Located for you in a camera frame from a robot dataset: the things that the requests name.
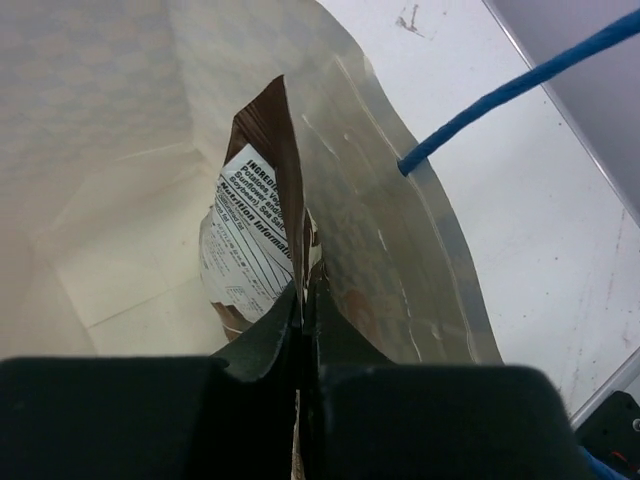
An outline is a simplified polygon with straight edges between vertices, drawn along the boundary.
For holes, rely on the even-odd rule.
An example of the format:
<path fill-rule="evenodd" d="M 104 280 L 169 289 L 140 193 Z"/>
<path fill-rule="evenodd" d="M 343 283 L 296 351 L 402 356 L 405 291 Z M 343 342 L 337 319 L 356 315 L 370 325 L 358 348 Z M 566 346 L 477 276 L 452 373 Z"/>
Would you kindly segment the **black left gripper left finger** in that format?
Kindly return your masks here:
<path fill-rule="evenodd" d="M 293 286 L 216 353 L 1 364 L 5 479 L 286 479 Z"/>

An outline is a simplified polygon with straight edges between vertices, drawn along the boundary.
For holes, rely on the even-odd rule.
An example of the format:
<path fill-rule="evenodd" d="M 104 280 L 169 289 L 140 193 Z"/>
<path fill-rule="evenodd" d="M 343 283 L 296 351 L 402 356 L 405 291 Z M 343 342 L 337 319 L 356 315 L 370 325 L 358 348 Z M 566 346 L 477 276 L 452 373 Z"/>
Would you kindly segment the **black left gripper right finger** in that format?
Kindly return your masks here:
<path fill-rule="evenodd" d="M 309 291 L 302 459 L 310 479 L 582 479 L 548 378 L 521 366 L 402 365 Z"/>

